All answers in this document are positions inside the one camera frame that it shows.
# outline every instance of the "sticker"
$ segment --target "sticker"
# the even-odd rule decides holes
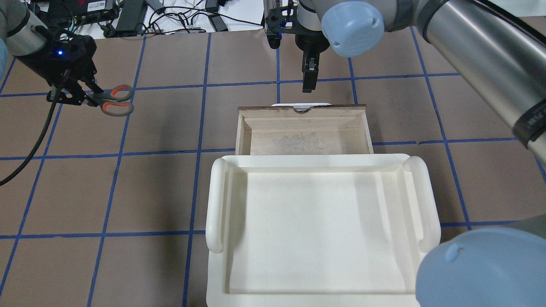
[[[106,7],[106,0],[91,2],[87,5],[87,11],[99,11],[103,10]]]

